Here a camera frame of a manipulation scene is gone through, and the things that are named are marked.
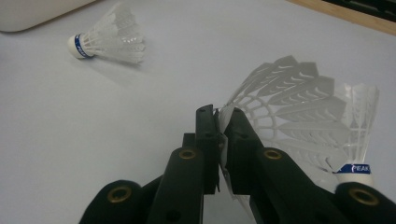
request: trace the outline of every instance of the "shuttlecock base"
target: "shuttlecock base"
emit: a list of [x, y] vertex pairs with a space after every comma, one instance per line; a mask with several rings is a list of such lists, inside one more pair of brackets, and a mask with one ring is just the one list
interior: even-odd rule
[[84, 46], [80, 43], [80, 37], [81, 35], [73, 35], [67, 40], [67, 48], [70, 53], [78, 59], [93, 57], [93, 54], [84, 50]]
[[358, 182], [370, 187], [374, 186], [373, 175], [368, 164], [346, 164], [335, 173], [341, 183]]

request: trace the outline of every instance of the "shuttlecock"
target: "shuttlecock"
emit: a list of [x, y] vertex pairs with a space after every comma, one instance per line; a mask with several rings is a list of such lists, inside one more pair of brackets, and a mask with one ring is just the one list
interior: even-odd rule
[[370, 133], [375, 118], [379, 91], [376, 87], [359, 84], [344, 84], [335, 95], [346, 102], [343, 122], [349, 127], [350, 135], [342, 149], [347, 154], [347, 164], [335, 175], [340, 183], [360, 182], [373, 186], [371, 169], [364, 163]]
[[76, 58], [98, 55], [120, 62], [139, 63], [145, 45], [128, 3], [117, 3], [87, 33], [73, 35], [67, 41]]
[[353, 114], [360, 115], [360, 132], [354, 133], [356, 122], [347, 111], [356, 109], [334, 95], [334, 80], [320, 76], [314, 63], [298, 63], [288, 56], [255, 69], [220, 110], [219, 125], [224, 132], [233, 108], [240, 108], [265, 147], [284, 150], [315, 184], [334, 191], [339, 184], [334, 173], [350, 161], [354, 150], [352, 136], [363, 135], [362, 127], [371, 126], [373, 113], [361, 108], [375, 108], [374, 103], [360, 104]]

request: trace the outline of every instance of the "white table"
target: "white table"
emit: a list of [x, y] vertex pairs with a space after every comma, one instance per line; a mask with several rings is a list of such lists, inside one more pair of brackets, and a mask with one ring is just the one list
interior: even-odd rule
[[[223, 106], [254, 68], [287, 55], [380, 89], [366, 161], [396, 201], [395, 36], [280, 0], [136, 0], [143, 63], [73, 58], [67, 38], [115, 2], [0, 33], [0, 223], [78, 223], [107, 183], [147, 184], [194, 131], [198, 107]], [[253, 223], [221, 184], [204, 223]]]

